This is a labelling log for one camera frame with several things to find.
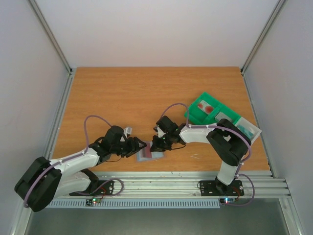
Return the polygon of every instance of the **aluminum frame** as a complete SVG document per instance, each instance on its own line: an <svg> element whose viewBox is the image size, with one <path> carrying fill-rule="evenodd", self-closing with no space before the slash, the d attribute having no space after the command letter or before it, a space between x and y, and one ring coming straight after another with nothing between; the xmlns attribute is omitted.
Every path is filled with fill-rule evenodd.
<svg viewBox="0 0 313 235"><path fill-rule="evenodd" d="M280 13L281 10L283 9L283 7L284 7L284 5L285 5L286 2L287 2L287 0L278 0L278 1L277 1L277 4L275 5L273 11L271 12L271 14L270 14L270 16L269 16L269 18L268 18L268 21L266 22L264 28L262 29L261 34L260 34L260 36L258 37L256 43L254 44L254 46L253 46L253 48L252 48L252 50L251 50L251 52L250 52L248 58L246 59L246 61L245 61L244 65L243 65L241 71L245 72L245 71L248 69L248 67L249 67L249 65L250 65L250 63L251 63L251 61L252 61L254 55L256 54L256 52L258 51L258 49L260 48L260 46L261 46L263 40L264 40L265 37L267 36L267 34L268 34L268 32L270 31L270 29L271 29L273 23L274 23L275 20L277 19L279 13Z"/></svg>
<svg viewBox="0 0 313 235"><path fill-rule="evenodd" d="M251 60L253 59L255 53L262 44L262 41L266 37L273 22L279 15L279 12L283 8L286 1L287 0L279 0L277 2L270 18L268 19L265 27L263 28L246 62L244 63L244 66L242 68L244 80L245 80L245 71L247 70ZM39 6L37 5L36 0L28 0L28 2L31 5L32 9L34 10L34 14L39 19L39 22L42 24L43 29L45 30L46 34L51 40L62 62L64 63L66 70L69 73L64 88L64 92L62 94L62 98L60 100L58 110L49 133L49 139L45 148L44 156L47 159L51 159L76 70L72 70L72 68L70 67L51 29L49 28ZM251 100L246 81L245 86L255 115L253 102ZM270 166L273 175L277 176L275 172L275 167L272 165L271 162ZM293 200L290 196L288 185L285 179L273 178L271 171L247 171L245 173L251 177L255 184L256 187L255 197L279 198L289 233L302 235L303 229L301 227L301 222L295 210ZM217 172L97 172L96 174L102 180L105 180L106 178L121 178L125 182L126 188L124 192L118 197L118 199L121 201L123 200L127 201L134 198L139 200L147 198L202 200L205 197L200 196L200 191L197 188L197 182L199 180L214 179L215 176L217 175ZM248 198L251 196L251 185L249 185L249 182L244 178L242 178L241 180L243 181L243 185L246 191L246 195L244 196L244 198ZM63 197L61 198L61 200L73 200L73 198ZM22 205L22 201L20 201L18 211L16 214L17 215L16 220L11 231L12 235L23 235L25 233L31 213L32 213L31 209L24 208Z"/></svg>
<svg viewBox="0 0 313 235"><path fill-rule="evenodd" d="M66 70L68 71L68 73L70 74L71 73L71 67L66 59L66 57L64 56L57 40L55 39L48 23L46 22L45 20L45 17L44 15L42 14L41 10L40 10L40 7L38 6L36 0L27 0L31 6L31 8L33 9L34 11L34 14L36 15L36 17L38 18L39 20L39 23L42 25L44 31L46 32L48 38L50 39L50 41L52 42L55 50L57 51L58 55L60 56Z"/></svg>

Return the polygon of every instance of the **red object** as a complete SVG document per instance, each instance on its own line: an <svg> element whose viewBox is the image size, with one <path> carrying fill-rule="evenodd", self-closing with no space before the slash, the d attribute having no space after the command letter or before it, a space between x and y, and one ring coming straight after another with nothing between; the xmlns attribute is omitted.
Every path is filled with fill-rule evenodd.
<svg viewBox="0 0 313 235"><path fill-rule="evenodd" d="M212 111L213 111L213 107L212 106L206 106L206 108L205 108L205 111L207 112L207 113L211 113Z"/></svg>
<svg viewBox="0 0 313 235"><path fill-rule="evenodd" d="M142 151L143 158L152 158L152 153L150 152L150 142L145 142L147 147L145 147Z"/></svg>

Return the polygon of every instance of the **black cable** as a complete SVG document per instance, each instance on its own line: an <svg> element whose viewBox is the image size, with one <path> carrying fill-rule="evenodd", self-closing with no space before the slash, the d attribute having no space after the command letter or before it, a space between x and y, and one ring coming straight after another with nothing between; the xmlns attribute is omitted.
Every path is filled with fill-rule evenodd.
<svg viewBox="0 0 313 235"><path fill-rule="evenodd" d="M126 135L124 133L122 134L122 137L123 137L124 141L127 140L127 137L126 137Z"/></svg>
<svg viewBox="0 0 313 235"><path fill-rule="evenodd" d="M116 161L106 161L107 163L115 163L115 162L118 162L119 160L116 160Z"/></svg>
<svg viewBox="0 0 313 235"><path fill-rule="evenodd" d="M197 183L197 188L198 188L198 189L200 189L200 190L201 190L201 189L205 189L205 187L204 187L204 186L202 186L202 188L201 188L201 187L199 187L199 184L200 184L200 181Z"/></svg>
<svg viewBox="0 0 313 235"><path fill-rule="evenodd" d="M99 143L99 141L101 141L103 138L104 138L104 136L99 137L99 138L98 138L98 139L96 139L94 142L95 142L95 143Z"/></svg>
<svg viewBox="0 0 313 235"><path fill-rule="evenodd" d="M181 148L184 148L184 147L186 147L186 145L184 145L183 147L179 147L179 148L172 148L172 150L181 149Z"/></svg>

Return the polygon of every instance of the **ventilation grille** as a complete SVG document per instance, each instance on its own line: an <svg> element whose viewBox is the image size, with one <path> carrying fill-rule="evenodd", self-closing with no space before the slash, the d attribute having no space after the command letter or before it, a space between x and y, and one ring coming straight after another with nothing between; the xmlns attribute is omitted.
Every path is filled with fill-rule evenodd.
<svg viewBox="0 0 313 235"><path fill-rule="evenodd" d="M218 199L107 199L89 206L86 199L55 199L48 208L139 209L219 208Z"/></svg>

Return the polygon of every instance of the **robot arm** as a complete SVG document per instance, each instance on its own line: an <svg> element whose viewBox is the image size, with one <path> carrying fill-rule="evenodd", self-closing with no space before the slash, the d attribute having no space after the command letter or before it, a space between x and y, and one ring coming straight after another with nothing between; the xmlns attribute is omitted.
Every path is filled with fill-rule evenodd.
<svg viewBox="0 0 313 235"><path fill-rule="evenodd" d="M42 210L53 198L62 195L76 191L93 193L99 182L87 168L107 161L112 154L129 157L147 146L137 137L129 137L130 133L129 127L123 130L119 126L112 126L104 137L98 138L85 151L50 161L44 157L37 158L16 184L15 192L26 200L25 204L34 212Z"/></svg>
<svg viewBox="0 0 313 235"><path fill-rule="evenodd" d="M221 119L216 125L195 126L185 124L179 127L167 116L161 117L154 130L151 152L172 150L172 144L191 142L210 143L222 159L221 169L216 178L216 187L221 194L227 191L236 175L240 160L248 147L238 135L251 145L250 139L227 119Z"/></svg>

